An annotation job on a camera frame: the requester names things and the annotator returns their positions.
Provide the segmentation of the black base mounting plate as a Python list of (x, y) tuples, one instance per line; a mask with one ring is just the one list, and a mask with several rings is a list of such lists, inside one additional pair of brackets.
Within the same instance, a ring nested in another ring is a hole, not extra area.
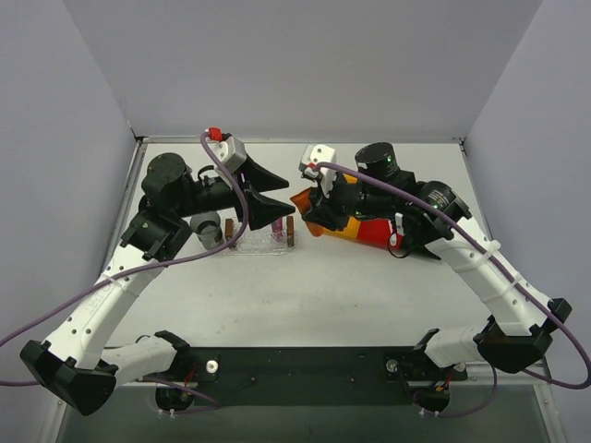
[(465, 381), (413, 346), (193, 347), (156, 374), (157, 406), (394, 406), (414, 385)]

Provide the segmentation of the clear textured acrylic tray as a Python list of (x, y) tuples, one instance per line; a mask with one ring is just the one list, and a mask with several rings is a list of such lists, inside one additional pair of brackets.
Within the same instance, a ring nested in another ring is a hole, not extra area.
[(283, 218), (283, 241), (276, 243), (271, 238), (271, 226), (251, 231), (248, 227), (242, 233), (237, 242), (236, 250), (229, 247), (223, 252), (235, 256), (281, 256), (293, 250), (286, 243), (286, 217)]

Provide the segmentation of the yellow plastic bin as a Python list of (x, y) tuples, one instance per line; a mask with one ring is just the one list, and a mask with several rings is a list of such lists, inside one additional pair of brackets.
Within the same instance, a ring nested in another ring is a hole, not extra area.
[(359, 232), (362, 222), (354, 217), (349, 217), (345, 227), (342, 230), (330, 230), (324, 228), (323, 232), (327, 235), (344, 239), (352, 242), (359, 242)]

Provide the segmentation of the black plastic bin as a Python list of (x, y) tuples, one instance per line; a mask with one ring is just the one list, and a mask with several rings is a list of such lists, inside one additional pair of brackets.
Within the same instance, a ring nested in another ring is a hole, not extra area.
[(395, 258), (420, 257), (432, 260), (440, 260), (436, 254), (428, 251), (424, 245), (402, 240), (401, 243), (390, 251)]

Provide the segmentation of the red plastic bin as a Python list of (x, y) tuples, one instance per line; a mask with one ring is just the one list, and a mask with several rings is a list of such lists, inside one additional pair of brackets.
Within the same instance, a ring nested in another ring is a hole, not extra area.
[(389, 246), (389, 238), (393, 233), (398, 234), (398, 245), (404, 239), (396, 230), (395, 225), (386, 219), (376, 219), (361, 221), (362, 225), (359, 232), (359, 242), (363, 245), (370, 245), (373, 247), (383, 249), (394, 249)]

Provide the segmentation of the brown wooden tray end block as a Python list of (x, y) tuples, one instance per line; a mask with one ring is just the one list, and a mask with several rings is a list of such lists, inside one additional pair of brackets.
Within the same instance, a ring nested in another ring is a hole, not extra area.
[(223, 234), (225, 241), (229, 244), (231, 251), (236, 250), (237, 242), (236, 235), (238, 234), (239, 224), (232, 218), (224, 220)]

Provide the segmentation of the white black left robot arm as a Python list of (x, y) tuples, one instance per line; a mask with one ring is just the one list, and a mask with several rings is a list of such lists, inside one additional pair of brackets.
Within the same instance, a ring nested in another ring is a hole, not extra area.
[(265, 197), (287, 180), (251, 158), (229, 185), (222, 176), (194, 179), (183, 158), (161, 154), (148, 165), (139, 211), (121, 237), (102, 277), (67, 319), (42, 341), (28, 341), (20, 358), (34, 378), (83, 416), (98, 411), (116, 388), (145, 376), (175, 380), (189, 368), (189, 344), (163, 330), (130, 345), (106, 344), (141, 293), (176, 261), (192, 230), (186, 219), (233, 208), (251, 230), (294, 213)]

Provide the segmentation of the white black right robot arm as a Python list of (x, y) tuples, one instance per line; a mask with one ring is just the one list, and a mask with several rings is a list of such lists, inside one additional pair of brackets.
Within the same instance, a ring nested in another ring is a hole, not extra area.
[(489, 240), (468, 206), (441, 181), (419, 181), (399, 167), (392, 144), (377, 142), (355, 155), (357, 170), (422, 200), (455, 222), (379, 187), (327, 168), (336, 151), (327, 145), (309, 145), (299, 170), (316, 182), (292, 198), (309, 231), (339, 232), (350, 219), (385, 220), (392, 228), (386, 239), (398, 258), (422, 254), (445, 262), (476, 294), (490, 315), (485, 325), (460, 329), (434, 329), (419, 343), (422, 352), (440, 368), (486, 361), (494, 368), (515, 374), (541, 360), (552, 343), (556, 325), (542, 313), (543, 305), (560, 321), (572, 312), (563, 299), (550, 299), (531, 288)]

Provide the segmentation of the orange toothpaste tube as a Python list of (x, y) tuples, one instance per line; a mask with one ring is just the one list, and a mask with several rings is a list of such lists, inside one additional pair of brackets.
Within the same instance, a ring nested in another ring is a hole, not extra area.
[(307, 226), (310, 234), (314, 237), (320, 237), (324, 234), (324, 228), (315, 222), (306, 221), (304, 219), (304, 215), (312, 209), (312, 203), (310, 201), (311, 191), (312, 191), (312, 188), (308, 187), (308, 188), (300, 191), (299, 193), (291, 196), (290, 200), (295, 205), (295, 207), (298, 209), (298, 211), (301, 215), (301, 218), (304, 221), (305, 225)]

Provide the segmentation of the pink toothpaste tube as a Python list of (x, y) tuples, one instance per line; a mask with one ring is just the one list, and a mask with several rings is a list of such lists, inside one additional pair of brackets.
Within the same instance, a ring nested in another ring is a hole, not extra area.
[(271, 238), (276, 243), (283, 241), (283, 218), (279, 218), (271, 223)]

